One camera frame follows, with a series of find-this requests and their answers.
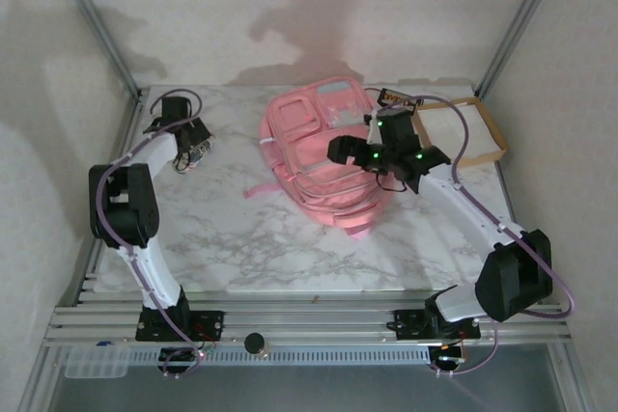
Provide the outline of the patterned pencil pouch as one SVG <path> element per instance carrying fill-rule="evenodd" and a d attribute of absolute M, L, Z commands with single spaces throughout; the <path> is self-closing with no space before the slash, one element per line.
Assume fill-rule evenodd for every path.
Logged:
<path fill-rule="evenodd" d="M 184 153 L 176 165 L 176 170 L 180 174 L 189 174 L 202 160 L 210 153 L 213 141 L 204 141 L 189 149 Z"/>

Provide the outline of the pink backpack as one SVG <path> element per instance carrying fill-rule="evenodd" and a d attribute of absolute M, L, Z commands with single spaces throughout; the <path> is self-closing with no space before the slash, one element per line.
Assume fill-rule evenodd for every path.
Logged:
<path fill-rule="evenodd" d="M 315 222 L 359 239 L 374 227 L 392 194 L 392 177 L 377 179 L 352 164 L 327 158 L 338 136 L 365 140 L 363 117 L 374 109 L 358 81 L 336 76 L 275 97 L 259 128 L 260 149 L 275 182 L 243 192 L 246 199 L 283 191 Z"/>

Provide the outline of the cardboard tray with white paper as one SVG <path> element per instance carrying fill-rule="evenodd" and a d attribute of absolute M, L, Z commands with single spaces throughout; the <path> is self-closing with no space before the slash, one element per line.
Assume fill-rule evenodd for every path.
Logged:
<path fill-rule="evenodd" d="M 489 110 L 477 97 L 452 101 L 468 128 L 468 143 L 458 166 L 467 168 L 502 158 L 508 145 Z M 412 116 L 422 147 L 436 146 L 452 161 L 464 143 L 464 125 L 458 114 L 441 102 L 427 102 Z"/>

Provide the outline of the black round knob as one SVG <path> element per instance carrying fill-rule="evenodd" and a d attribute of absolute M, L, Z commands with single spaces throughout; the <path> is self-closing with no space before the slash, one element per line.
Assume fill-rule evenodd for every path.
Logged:
<path fill-rule="evenodd" d="M 258 332 L 250 333 L 245 337 L 244 348 L 249 354 L 261 359 L 269 355 L 267 340 Z"/>

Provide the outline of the clear plastic organizer box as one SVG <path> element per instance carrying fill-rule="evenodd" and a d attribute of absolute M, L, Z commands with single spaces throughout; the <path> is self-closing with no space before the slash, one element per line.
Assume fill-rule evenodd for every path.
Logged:
<path fill-rule="evenodd" d="M 72 347 L 65 364 L 65 378 L 122 378 L 128 371 L 130 353 L 130 348 L 123 345 Z"/>

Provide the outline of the aluminium frame post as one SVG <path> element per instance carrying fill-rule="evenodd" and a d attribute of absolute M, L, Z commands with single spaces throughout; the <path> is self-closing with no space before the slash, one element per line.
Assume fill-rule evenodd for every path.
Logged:
<path fill-rule="evenodd" d="M 126 91 L 133 100 L 137 101 L 142 92 L 129 71 L 126 60 L 112 38 L 109 29 L 105 25 L 100 9 L 93 0 L 73 0 L 73 2 L 82 14 L 107 61 L 122 81 Z"/>
<path fill-rule="evenodd" d="M 486 98 L 513 55 L 520 39 L 543 0 L 521 0 L 520 5 L 500 40 L 474 94 Z"/>

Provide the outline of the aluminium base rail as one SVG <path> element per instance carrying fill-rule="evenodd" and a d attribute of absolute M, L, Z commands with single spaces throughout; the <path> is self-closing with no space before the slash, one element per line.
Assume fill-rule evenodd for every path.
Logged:
<path fill-rule="evenodd" d="M 333 344 L 369 345 L 394 343 L 396 334 L 387 327 L 395 319 L 398 308 L 416 309 L 416 301 L 377 299 L 373 294 L 364 299 L 336 300 L 332 297 L 279 300 L 212 300 L 198 299 L 190 305 L 198 311 L 217 310 L 224 313 L 215 327 L 220 341 L 240 343 L 247 335 L 262 334 L 272 344 Z M 50 344 L 118 342 L 134 343 L 141 326 L 141 308 L 133 301 L 87 301 L 71 308 L 56 309 L 44 334 Z M 567 343 L 571 334 L 563 321 L 544 320 L 516 315 L 492 325 L 479 321 L 479 344 L 491 344 L 499 339 L 506 344 Z"/>

